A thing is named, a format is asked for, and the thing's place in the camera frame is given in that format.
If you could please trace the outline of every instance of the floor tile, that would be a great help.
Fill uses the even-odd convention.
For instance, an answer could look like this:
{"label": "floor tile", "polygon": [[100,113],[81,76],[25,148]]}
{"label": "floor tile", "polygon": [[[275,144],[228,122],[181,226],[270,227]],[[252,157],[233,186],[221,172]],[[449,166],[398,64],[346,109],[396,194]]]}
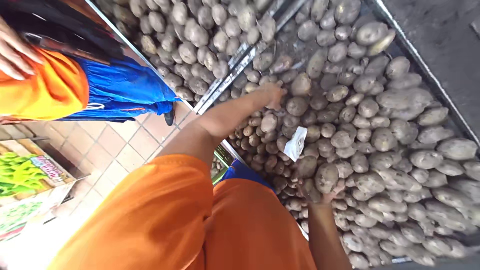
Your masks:
{"label": "floor tile", "polygon": [[95,143],[86,155],[97,169],[104,172],[113,160],[113,157],[99,144]]}
{"label": "floor tile", "polygon": [[145,162],[130,145],[125,145],[116,160],[129,172],[139,168]]}
{"label": "floor tile", "polygon": [[73,128],[76,126],[75,121],[50,121],[48,123],[65,138],[70,135],[70,132],[72,132]]}
{"label": "floor tile", "polygon": [[82,200],[74,197],[73,199],[60,204],[58,207],[53,209],[53,214],[57,218],[66,218],[77,208]]}
{"label": "floor tile", "polygon": [[2,125],[2,128],[5,132],[7,132],[12,139],[25,139],[26,136],[23,134],[15,125]]}
{"label": "floor tile", "polygon": [[32,133],[30,129],[28,129],[25,125],[23,124],[16,124],[15,127],[20,130],[27,138],[32,138],[35,137],[35,135]]}
{"label": "floor tile", "polygon": [[175,109],[175,123],[179,124],[185,116],[190,112],[190,108],[182,101],[174,102]]}
{"label": "floor tile", "polygon": [[50,140],[48,140],[48,143],[52,145],[56,150],[59,150],[59,151],[61,146],[65,142],[65,138],[57,130],[55,130],[50,124],[46,124],[43,127],[42,136],[46,136],[50,138]]}
{"label": "floor tile", "polygon": [[175,130],[168,136],[168,138],[162,143],[162,146],[165,147],[167,144],[178,134],[180,130],[175,128]]}
{"label": "floor tile", "polygon": [[160,146],[159,148],[157,148],[157,150],[153,152],[153,154],[150,156],[147,162],[151,162],[155,157],[157,157],[157,155],[160,153],[160,151],[162,151],[162,149],[163,149],[163,146]]}
{"label": "floor tile", "polygon": [[86,154],[95,143],[87,131],[78,125],[73,128],[67,142],[71,143],[82,155]]}
{"label": "floor tile", "polygon": [[168,126],[163,115],[152,114],[144,122],[144,128],[159,142],[163,142],[175,126]]}
{"label": "floor tile", "polygon": [[83,202],[88,203],[90,206],[97,208],[103,201],[103,197],[95,190],[95,187],[85,195]]}
{"label": "floor tile", "polygon": [[78,124],[94,139],[98,139],[107,123],[105,121],[79,121]]}
{"label": "floor tile", "polygon": [[7,131],[3,130],[3,128],[0,127],[0,140],[4,141],[4,140],[11,140],[11,139],[12,139],[12,136],[10,136],[10,134],[8,134]]}
{"label": "floor tile", "polygon": [[140,127],[133,135],[129,144],[135,149],[143,159],[147,159],[157,149],[160,144],[143,128]]}
{"label": "floor tile", "polygon": [[179,124],[179,128],[184,128],[188,123],[200,117],[198,114],[195,114],[194,111],[191,111],[185,119]]}
{"label": "floor tile", "polygon": [[45,136],[45,125],[47,121],[25,121],[27,126],[37,137]]}
{"label": "floor tile", "polygon": [[107,170],[103,173],[104,176],[108,177],[113,184],[120,183],[128,175],[128,171],[120,165],[116,160],[110,164]]}
{"label": "floor tile", "polygon": [[90,174],[85,178],[85,180],[92,185],[95,184],[102,175],[102,171],[97,169],[88,159],[82,160],[82,162],[80,162],[80,165],[78,165],[78,169],[82,172],[83,175]]}
{"label": "floor tile", "polygon": [[134,121],[125,121],[124,123],[108,123],[126,142],[128,142],[133,134],[137,132],[140,125]]}
{"label": "floor tile", "polygon": [[76,198],[83,199],[85,195],[90,191],[92,185],[85,180],[78,180],[73,184],[72,195]]}
{"label": "floor tile", "polygon": [[100,179],[96,182],[96,184],[93,186],[93,188],[103,197],[107,197],[108,194],[115,188],[115,185],[106,177],[103,175],[100,177]]}
{"label": "floor tile", "polygon": [[98,143],[113,157],[116,157],[126,144],[125,140],[109,125],[98,138]]}
{"label": "floor tile", "polygon": [[80,165],[80,162],[84,159],[84,156],[69,142],[65,142],[59,151],[74,166]]}
{"label": "floor tile", "polygon": [[143,122],[145,122],[145,119],[147,119],[147,117],[150,115],[150,113],[144,113],[144,114],[140,114],[139,116],[135,116],[135,120],[137,120],[137,122],[139,122],[140,124],[142,124]]}

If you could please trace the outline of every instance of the sneaker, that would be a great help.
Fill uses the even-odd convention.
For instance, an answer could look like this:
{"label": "sneaker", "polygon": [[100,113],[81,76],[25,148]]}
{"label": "sneaker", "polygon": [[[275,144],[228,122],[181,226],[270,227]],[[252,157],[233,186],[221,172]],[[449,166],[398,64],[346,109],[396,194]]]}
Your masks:
{"label": "sneaker", "polygon": [[165,122],[167,123],[167,125],[169,125],[169,126],[173,125],[173,120],[175,119],[175,115],[173,113],[173,110],[164,113],[163,117],[165,117]]}

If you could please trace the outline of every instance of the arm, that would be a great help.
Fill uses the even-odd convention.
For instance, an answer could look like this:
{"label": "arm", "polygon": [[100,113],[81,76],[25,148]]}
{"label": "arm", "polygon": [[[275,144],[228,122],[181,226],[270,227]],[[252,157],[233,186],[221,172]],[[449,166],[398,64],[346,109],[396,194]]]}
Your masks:
{"label": "arm", "polygon": [[351,270],[336,230],[331,201],[343,190],[343,182],[318,203],[308,204],[309,246],[317,269]]}
{"label": "arm", "polygon": [[264,84],[250,94],[217,105],[183,128],[159,156],[186,154],[210,164],[215,147],[235,127],[263,107],[279,109],[284,94],[285,91],[278,86]]}

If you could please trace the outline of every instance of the blue shorts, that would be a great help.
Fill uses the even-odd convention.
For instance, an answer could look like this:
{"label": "blue shorts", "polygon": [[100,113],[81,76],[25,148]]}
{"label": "blue shorts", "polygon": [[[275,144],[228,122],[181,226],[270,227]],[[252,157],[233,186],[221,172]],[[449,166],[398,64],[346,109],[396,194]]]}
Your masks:
{"label": "blue shorts", "polygon": [[231,178],[241,178],[252,180],[254,182],[260,183],[268,188],[270,188],[273,192],[272,186],[265,181],[259,174],[257,174],[254,170],[250,169],[247,165],[240,162],[240,160],[233,161],[232,165],[228,168],[228,170],[223,175],[222,179],[217,183]]}

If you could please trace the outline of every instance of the person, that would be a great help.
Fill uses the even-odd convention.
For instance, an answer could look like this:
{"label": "person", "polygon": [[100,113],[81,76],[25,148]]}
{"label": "person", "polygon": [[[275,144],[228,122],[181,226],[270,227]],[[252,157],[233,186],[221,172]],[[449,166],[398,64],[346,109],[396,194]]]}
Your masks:
{"label": "person", "polygon": [[330,206],[341,184],[308,204],[308,242],[269,187],[212,185],[215,147],[254,111],[279,109],[284,94],[264,84],[187,124],[114,188],[49,269],[351,270]]}
{"label": "person", "polygon": [[[69,17],[70,27],[85,25],[84,32],[92,28],[91,39],[104,48],[110,45],[112,55],[119,59],[54,21],[22,12],[23,6],[17,7],[20,11],[4,6],[0,8],[0,116],[122,122],[151,112],[164,114],[166,123],[173,124],[172,102],[180,99],[154,71],[123,56],[111,34],[82,13],[59,1],[50,3],[55,5],[42,6],[44,16],[58,13],[55,7],[71,12],[76,20]],[[23,39],[7,22],[22,32]],[[56,37],[65,40],[59,42]],[[38,46],[29,46],[24,40]]]}

